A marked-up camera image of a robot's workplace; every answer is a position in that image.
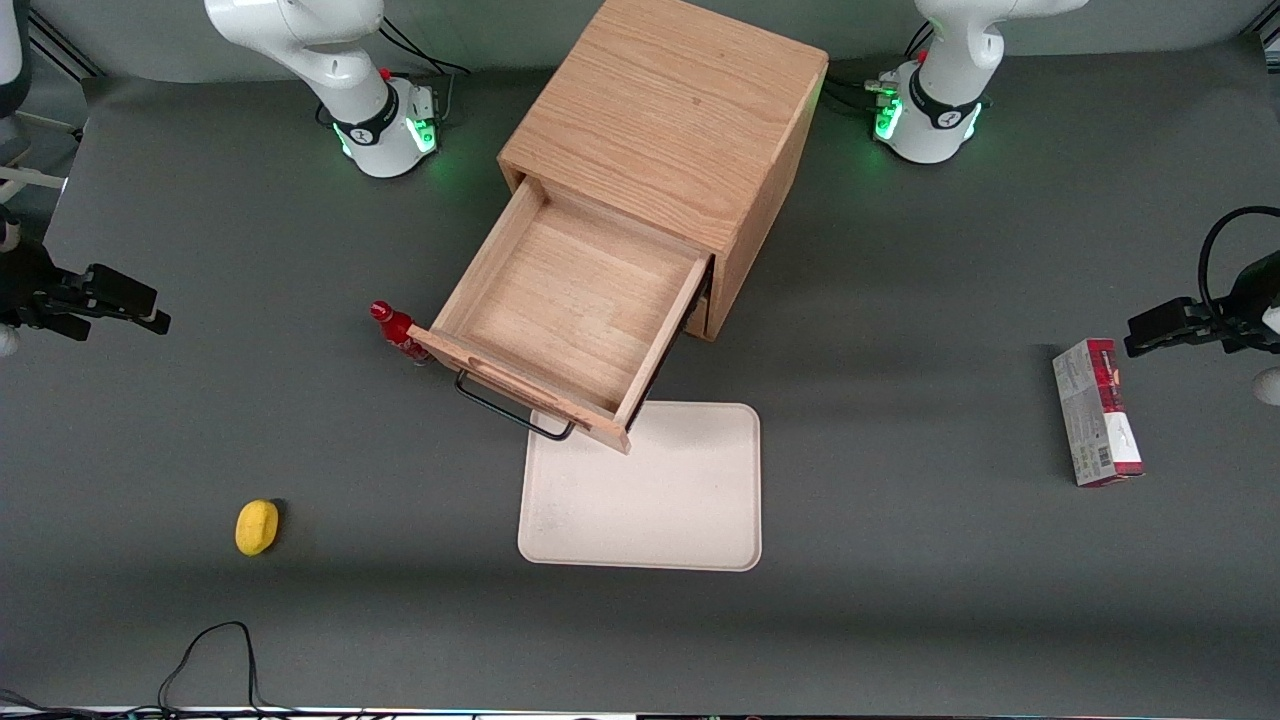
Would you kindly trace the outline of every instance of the wooden cabinet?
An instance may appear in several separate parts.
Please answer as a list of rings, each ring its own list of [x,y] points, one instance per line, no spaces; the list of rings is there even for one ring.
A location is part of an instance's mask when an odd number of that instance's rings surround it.
[[[627,452],[684,327],[714,340],[795,178],[827,55],[607,0],[498,155],[513,192],[431,329],[448,365]]]

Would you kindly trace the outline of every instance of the gray tabletop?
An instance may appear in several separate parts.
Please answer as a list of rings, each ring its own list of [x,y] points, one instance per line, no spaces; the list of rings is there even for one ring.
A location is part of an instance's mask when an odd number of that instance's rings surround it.
[[[678,342],[653,393],[760,414],[741,575],[524,561],[525,436],[366,315],[435,315],[545,78],[463,78],[442,152],[392,181],[300,82],[90,88],[47,245],[154,284],[174,324],[26,332],[0,365],[4,685],[143,702],[234,618],[294,705],[1280,714],[1280,415],[1248,388],[1270,359],[1124,363],[1148,474],[1106,489],[1070,480],[1048,364],[1193,292],[1213,220],[1280,196],[1256,44],[1012,58],[941,167],[819,110],[721,340]],[[1240,220],[1219,287],[1275,232]],[[288,523],[250,560],[255,497]],[[243,673],[214,637],[174,700],[242,703]]]

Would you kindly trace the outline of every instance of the red and white box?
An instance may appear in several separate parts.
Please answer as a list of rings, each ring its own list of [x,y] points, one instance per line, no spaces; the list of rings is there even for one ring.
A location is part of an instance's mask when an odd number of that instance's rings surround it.
[[[1089,338],[1053,359],[1075,484],[1097,488],[1142,474],[1142,456],[1120,400],[1114,340]]]

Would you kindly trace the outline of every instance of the wooden drawer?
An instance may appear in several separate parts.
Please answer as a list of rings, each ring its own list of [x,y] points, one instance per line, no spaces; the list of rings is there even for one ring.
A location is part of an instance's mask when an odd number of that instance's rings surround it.
[[[699,299],[710,254],[524,178],[431,329],[472,378],[628,452],[627,427]],[[547,428],[556,433],[559,428]]]

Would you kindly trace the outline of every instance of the black metal handle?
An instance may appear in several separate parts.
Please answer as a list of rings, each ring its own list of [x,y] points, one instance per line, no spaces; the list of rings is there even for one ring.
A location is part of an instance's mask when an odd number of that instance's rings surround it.
[[[453,380],[453,388],[461,392],[462,396],[470,400],[471,402],[475,402],[476,405],[486,410],[493,410],[494,413],[502,415],[503,418],[511,420],[512,423],[516,423],[517,425],[525,428],[526,430],[535,432],[543,436],[544,438],[553,439],[556,442],[562,442],[568,439],[568,436],[573,432],[573,423],[564,425],[564,432],[559,434],[552,433],[550,430],[544,430],[543,428],[539,428],[538,425],[530,423],[529,420],[521,418],[520,415],[516,415],[511,410],[507,410],[506,407],[498,407],[493,402],[489,402],[488,400],[462,387],[462,383],[465,383],[466,379],[467,379],[467,372],[458,370],[458,378]]]

